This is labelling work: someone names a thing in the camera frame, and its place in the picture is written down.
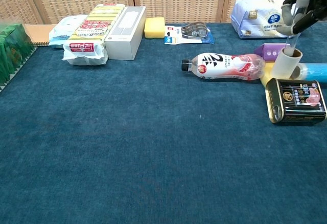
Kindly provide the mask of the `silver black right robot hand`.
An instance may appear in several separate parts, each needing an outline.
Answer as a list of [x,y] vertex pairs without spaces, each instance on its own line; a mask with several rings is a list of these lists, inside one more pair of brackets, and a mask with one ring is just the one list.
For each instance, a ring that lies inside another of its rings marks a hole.
[[276,29],[278,33],[286,36],[296,35],[316,22],[326,20],[326,0],[310,0],[306,14],[293,19],[291,9],[295,3],[296,0],[284,0],[281,6],[284,25]]

